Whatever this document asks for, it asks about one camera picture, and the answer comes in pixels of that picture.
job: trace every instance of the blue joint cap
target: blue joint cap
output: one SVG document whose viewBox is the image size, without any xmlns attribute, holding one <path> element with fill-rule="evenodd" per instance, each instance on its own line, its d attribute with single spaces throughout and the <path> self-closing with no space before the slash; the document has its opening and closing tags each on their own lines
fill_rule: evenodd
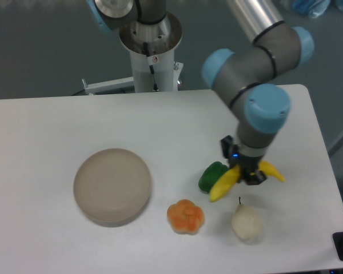
<svg viewBox="0 0 343 274">
<path fill-rule="evenodd" d="M 202 66 L 202 77 L 210 89 L 215 85 L 218 73 L 234 52 L 229 49 L 220 49 L 212 53 Z"/>
<path fill-rule="evenodd" d="M 311 36 L 310 32 L 305 30 L 303 27 L 293 27 L 294 31 L 296 31 L 301 44 L 301 55 L 300 61 L 298 62 L 298 66 L 306 63 L 314 54 L 315 44 L 314 39 Z"/>
<path fill-rule="evenodd" d="M 110 33 L 111 29 L 108 28 L 106 23 L 103 21 L 101 15 L 99 14 L 97 7 L 95 6 L 94 0 L 86 0 L 87 5 L 89 6 L 91 13 L 93 15 L 94 20 L 98 24 L 98 27 L 101 29 L 103 33 Z"/>
<path fill-rule="evenodd" d="M 282 88 L 274 84 L 261 84 L 247 96 L 244 113 L 257 131 L 272 134 L 284 125 L 290 105 L 290 98 Z"/>
</svg>

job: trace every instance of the robotic arm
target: robotic arm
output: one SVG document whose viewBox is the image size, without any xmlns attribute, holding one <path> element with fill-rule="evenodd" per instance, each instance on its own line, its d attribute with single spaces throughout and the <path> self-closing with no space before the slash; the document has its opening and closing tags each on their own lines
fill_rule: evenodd
<svg viewBox="0 0 343 274">
<path fill-rule="evenodd" d="M 202 77 L 240 121 L 235 138 L 221 140 L 230 168 L 239 166 L 238 180 L 262 183 L 261 159 L 284 125 L 290 110 L 286 92 L 266 82 L 308 61 L 311 35 L 289 28 L 270 0 L 228 0 L 253 48 L 238 55 L 217 50 L 205 61 Z"/>
<path fill-rule="evenodd" d="M 166 12 L 165 0 L 87 2 L 103 31 L 119 28 L 136 92 L 173 90 L 174 49 L 182 30 Z M 227 3 L 253 48 L 244 54 L 217 50 L 205 61 L 202 77 L 240 121 L 235 137 L 221 140 L 224 157 L 231 169 L 239 167 L 238 180 L 255 185 L 268 175 L 260 170 L 261 160 L 290 110 L 286 92 L 266 82 L 308 61 L 314 42 L 303 28 L 288 27 L 271 0 Z"/>
</svg>

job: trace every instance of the metal pipe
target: metal pipe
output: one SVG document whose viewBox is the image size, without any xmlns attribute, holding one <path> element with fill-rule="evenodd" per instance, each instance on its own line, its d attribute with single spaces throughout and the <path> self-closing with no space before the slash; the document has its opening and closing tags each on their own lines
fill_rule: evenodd
<svg viewBox="0 0 343 274">
<path fill-rule="evenodd" d="M 331 158 L 343 146 L 343 130 L 338 134 L 335 140 L 329 145 L 328 155 Z"/>
<path fill-rule="evenodd" d="M 122 78 L 117 80 L 111 80 L 107 82 L 95 83 L 95 84 L 86 84 L 85 80 L 82 80 L 84 85 L 84 90 L 86 94 L 97 93 L 103 91 L 116 90 L 118 88 L 133 87 L 134 81 L 133 77 Z"/>
<path fill-rule="evenodd" d="M 249 40 L 283 21 L 272 0 L 226 0 Z"/>
</svg>

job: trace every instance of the toy orange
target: toy orange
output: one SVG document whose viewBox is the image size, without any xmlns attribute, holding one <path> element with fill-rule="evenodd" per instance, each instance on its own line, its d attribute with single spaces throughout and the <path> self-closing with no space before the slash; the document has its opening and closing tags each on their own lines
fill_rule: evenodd
<svg viewBox="0 0 343 274">
<path fill-rule="evenodd" d="M 171 227 L 178 233 L 196 233 L 205 221 L 204 212 L 190 200 L 180 200 L 167 209 Z"/>
</svg>

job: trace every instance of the silver pipe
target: silver pipe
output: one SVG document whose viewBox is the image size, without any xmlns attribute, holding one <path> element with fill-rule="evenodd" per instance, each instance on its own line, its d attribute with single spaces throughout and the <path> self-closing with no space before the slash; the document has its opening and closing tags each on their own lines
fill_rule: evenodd
<svg viewBox="0 0 343 274">
<path fill-rule="evenodd" d="M 272 0 L 226 0 L 249 40 L 283 18 Z"/>
<path fill-rule="evenodd" d="M 328 155 L 331 158 L 343 146 L 343 130 L 338 134 L 334 141 L 329 145 Z"/>
</svg>

